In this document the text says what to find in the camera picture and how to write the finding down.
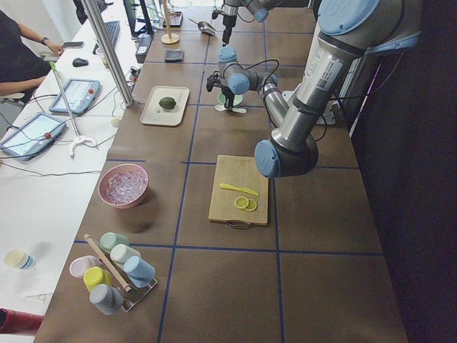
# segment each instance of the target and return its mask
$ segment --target metal spoon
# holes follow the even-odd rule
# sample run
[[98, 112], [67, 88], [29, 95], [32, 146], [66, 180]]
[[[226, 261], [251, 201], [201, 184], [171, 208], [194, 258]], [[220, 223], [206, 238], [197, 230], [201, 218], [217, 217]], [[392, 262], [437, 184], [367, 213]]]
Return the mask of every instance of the metal spoon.
[[195, 19], [189, 18], [190, 21], [193, 23], [197, 24], [199, 27], [199, 30], [202, 34], [207, 34], [209, 36], [215, 36], [216, 35], [216, 28], [212, 26], [210, 23], [207, 23], [206, 21], [197, 21]]

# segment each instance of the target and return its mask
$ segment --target yellow knife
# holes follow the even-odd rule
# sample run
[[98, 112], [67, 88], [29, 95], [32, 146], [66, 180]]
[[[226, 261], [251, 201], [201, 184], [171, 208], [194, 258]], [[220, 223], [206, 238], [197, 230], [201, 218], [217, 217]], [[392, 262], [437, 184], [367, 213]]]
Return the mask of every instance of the yellow knife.
[[248, 187], [237, 187], [237, 186], [233, 186], [231, 184], [220, 184], [219, 185], [222, 189], [231, 189], [232, 191], [238, 191], [238, 192], [243, 192], [243, 193], [247, 193], [247, 194], [252, 194], [252, 195], [255, 195], [256, 197], [259, 197], [260, 194]]

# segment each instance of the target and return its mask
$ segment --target blue cup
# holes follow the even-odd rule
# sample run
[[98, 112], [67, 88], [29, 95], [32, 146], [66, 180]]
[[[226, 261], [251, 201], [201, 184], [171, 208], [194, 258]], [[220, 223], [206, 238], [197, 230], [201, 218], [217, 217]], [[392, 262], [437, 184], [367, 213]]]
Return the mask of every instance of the blue cup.
[[138, 256], [127, 259], [124, 271], [138, 288], [146, 287], [156, 276], [154, 267]]

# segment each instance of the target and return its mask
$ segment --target cutting board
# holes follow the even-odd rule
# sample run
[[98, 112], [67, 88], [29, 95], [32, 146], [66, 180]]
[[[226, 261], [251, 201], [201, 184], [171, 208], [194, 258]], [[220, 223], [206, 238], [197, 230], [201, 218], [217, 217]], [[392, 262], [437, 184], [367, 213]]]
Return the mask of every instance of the cutting board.
[[[248, 187], [258, 192], [260, 196], [222, 189], [219, 186], [221, 183]], [[257, 209], [253, 212], [237, 209], [234, 203], [235, 199], [240, 196], [255, 200]], [[209, 220], [215, 222], [237, 220], [258, 225], [268, 224], [268, 179], [258, 172], [253, 157], [226, 155], [217, 157]]]

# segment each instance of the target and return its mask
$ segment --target smartphone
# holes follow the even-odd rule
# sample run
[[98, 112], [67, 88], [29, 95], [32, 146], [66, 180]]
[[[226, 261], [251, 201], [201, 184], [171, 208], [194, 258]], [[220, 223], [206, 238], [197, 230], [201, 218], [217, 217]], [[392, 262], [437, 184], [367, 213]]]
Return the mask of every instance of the smartphone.
[[79, 49], [84, 46], [83, 41], [66, 41], [64, 43], [64, 49]]

